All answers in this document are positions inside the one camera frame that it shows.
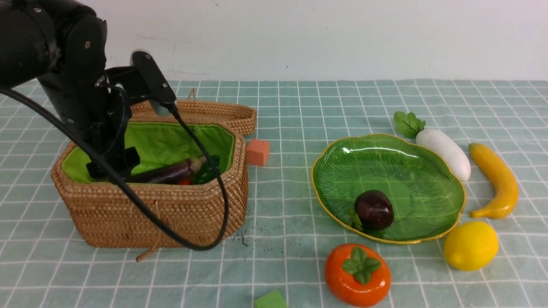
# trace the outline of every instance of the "white wall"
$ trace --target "white wall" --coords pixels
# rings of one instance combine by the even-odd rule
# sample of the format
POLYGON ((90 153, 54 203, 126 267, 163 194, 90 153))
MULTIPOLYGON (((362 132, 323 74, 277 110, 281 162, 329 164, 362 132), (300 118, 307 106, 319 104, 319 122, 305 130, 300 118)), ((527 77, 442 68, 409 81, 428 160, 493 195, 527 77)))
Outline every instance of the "white wall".
POLYGON ((547 0, 83 0, 168 78, 548 79, 547 0))

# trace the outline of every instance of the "eggplant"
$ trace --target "eggplant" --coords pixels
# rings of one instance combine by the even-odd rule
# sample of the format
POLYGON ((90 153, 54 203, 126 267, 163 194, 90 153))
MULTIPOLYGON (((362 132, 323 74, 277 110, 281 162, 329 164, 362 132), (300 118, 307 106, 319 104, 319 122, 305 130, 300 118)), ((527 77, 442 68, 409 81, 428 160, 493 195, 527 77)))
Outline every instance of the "eggplant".
POLYGON ((187 158, 182 162, 131 175, 126 183, 177 185, 196 174, 207 161, 205 156, 187 158))

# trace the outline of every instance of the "white radish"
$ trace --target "white radish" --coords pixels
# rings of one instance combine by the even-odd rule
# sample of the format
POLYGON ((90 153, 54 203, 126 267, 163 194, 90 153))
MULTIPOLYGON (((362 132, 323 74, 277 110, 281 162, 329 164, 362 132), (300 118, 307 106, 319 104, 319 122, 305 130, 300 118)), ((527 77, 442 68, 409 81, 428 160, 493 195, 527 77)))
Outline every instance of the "white radish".
POLYGON ((438 154, 461 182, 470 178, 470 160, 449 136, 437 129, 424 129, 416 135, 416 144, 438 154))

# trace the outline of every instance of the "green pepper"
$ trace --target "green pepper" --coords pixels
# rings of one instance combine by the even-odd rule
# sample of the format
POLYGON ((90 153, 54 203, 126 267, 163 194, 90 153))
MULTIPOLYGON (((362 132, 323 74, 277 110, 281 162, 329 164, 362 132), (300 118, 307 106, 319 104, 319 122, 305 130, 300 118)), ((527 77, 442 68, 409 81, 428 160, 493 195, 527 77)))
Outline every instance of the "green pepper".
POLYGON ((206 161, 204 165, 202 165, 202 168, 192 176, 193 185, 202 185, 216 178, 215 168, 219 167, 221 158, 219 155, 211 155, 210 158, 213 162, 213 166, 209 161, 206 161))

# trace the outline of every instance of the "radish leaf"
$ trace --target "radish leaf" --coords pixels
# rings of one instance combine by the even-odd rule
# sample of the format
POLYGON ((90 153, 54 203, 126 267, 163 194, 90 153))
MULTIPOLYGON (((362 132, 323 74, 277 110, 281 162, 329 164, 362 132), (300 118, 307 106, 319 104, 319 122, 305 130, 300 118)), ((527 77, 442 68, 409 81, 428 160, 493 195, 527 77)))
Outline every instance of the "radish leaf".
POLYGON ((414 113, 405 114, 402 111, 394 113, 394 122, 396 122, 395 130, 409 139, 415 139, 416 135, 426 125, 426 121, 417 119, 414 113))

